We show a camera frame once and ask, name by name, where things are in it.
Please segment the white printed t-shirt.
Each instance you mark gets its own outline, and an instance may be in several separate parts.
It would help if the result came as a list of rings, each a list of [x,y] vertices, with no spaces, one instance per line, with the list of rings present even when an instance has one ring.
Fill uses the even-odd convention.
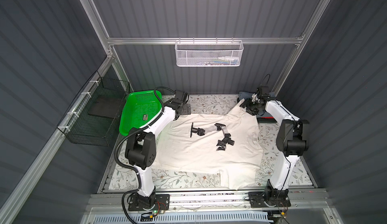
[[[198,136],[191,127],[210,128],[224,124],[233,145],[218,149],[222,131]],[[153,169],[220,174],[220,186],[238,190],[255,182],[264,150],[258,138],[260,129],[255,116],[236,105],[225,115],[191,114],[169,123],[159,134]]]

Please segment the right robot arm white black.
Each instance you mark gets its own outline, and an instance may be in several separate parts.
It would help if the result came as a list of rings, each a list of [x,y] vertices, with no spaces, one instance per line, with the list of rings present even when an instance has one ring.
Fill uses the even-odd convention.
[[[309,121],[291,113],[270,93],[268,86],[259,86],[256,93],[240,92],[241,107],[258,119],[272,117],[280,126],[276,146],[280,152],[275,170],[265,187],[264,200],[273,205],[275,200],[285,200],[289,181],[300,157],[309,148]]]

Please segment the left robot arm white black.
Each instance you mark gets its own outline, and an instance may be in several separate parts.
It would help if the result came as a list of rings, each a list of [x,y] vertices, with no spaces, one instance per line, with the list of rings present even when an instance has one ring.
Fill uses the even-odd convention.
[[[138,194],[143,197],[155,190],[151,165],[156,158],[156,138],[183,114],[189,99],[187,92],[173,90],[174,97],[164,103],[161,89],[164,87],[130,93],[121,118],[120,133],[127,137],[125,158],[137,171],[141,180]]]

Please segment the grey folded t-shirt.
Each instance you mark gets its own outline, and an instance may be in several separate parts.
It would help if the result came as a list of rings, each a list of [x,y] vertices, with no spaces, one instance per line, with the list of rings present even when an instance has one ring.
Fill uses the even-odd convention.
[[[238,102],[241,101],[242,99],[248,99],[248,98],[253,98],[253,95],[255,95],[255,92],[245,92],[245,91],[240,91],[238,94]]]

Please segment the green plastic basket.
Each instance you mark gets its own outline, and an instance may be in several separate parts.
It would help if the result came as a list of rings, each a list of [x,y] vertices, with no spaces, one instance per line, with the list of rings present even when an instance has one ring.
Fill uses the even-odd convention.
[[[120,133],[127,136],[132,128],[140,129],[150,122],[161,108],[161,103],[153,90],[130,93],[122,112]]]

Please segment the white bottle in basket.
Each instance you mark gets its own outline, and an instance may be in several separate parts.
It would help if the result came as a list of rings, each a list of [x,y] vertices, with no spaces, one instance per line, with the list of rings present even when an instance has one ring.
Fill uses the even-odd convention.
[[[239,57],[218,57],[218,60],[229,62],[231,64],[238,64],[240,58]]]

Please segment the floral table mat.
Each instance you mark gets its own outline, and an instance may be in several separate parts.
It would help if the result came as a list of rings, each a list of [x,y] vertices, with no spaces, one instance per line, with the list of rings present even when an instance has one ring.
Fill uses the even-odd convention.
[[[189,103],[192,113],[225,115],[237,104],[236,94],[191,95]],[[259,144],[264,149],[261,168],[256,172],[254,187],[263,187],[271,177],[275,160],[279,155],[275,140],[279,125],[274,123],[259,123]],[[157,189],[192,189],[192,188],[219,188],[220,174],[202,174],[182,171],[152,169],[152,180]],[[291,174],[290,186],[314,187],[310,174],[299,160]],[[118,165],[111,165],[103,190],[125,191],[138,186],[133,171]]]

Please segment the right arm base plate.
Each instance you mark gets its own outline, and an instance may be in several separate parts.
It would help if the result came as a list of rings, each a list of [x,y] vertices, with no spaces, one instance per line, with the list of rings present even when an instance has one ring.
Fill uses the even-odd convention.
[[[253,191],[248,193],[248,202],[252,208],[262,207],[284,207],[291,206],[290,199],[288,197],[289,190],[278,190],[266,188],[264,191]]]

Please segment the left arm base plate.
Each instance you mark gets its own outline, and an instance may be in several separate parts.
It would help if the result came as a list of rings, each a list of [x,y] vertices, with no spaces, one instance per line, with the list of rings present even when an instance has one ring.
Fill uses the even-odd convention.
[[[169,210],[169,194],[151,194],[149,197],[133,194],[128,200],[129,211]]]

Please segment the aluminium front rail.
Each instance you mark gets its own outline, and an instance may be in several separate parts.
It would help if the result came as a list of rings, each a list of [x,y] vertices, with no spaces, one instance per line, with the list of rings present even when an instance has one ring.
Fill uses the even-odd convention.
[[[253,189],[239,191],[170,191],[167,206],[169,211],[186,210],[244,210],[251,207],[248,193]],[[122,212],[122,193],[91,195],[86,211]],[[289,209],[323,208],[333,204],[325,189],[290,189]]]

